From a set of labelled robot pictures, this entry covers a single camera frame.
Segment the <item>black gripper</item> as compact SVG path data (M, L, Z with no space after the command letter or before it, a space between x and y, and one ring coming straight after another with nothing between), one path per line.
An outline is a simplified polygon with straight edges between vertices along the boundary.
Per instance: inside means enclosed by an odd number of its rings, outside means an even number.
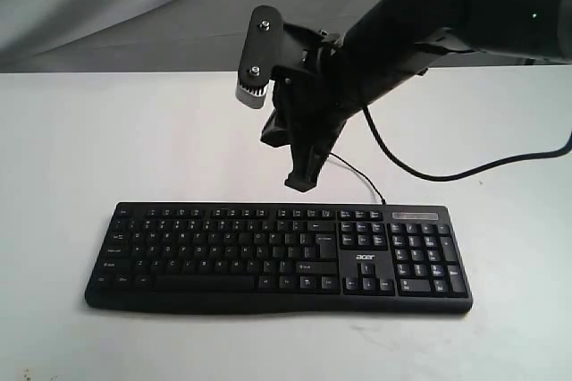
M261 141L289 146L292 170L284 184L311 191L345 122L371 103L368 83L342 35L302 27L282 30L269 68L273 112Z

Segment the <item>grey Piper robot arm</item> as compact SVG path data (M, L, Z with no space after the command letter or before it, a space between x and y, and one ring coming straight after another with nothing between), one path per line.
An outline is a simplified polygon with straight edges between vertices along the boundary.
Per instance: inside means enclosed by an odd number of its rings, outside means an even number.
M309 191L347 120L446 55L473 52L568 62L571 0L381 0L344 35L252 14L272 80L273 113L261 139L289 146L286 185Z

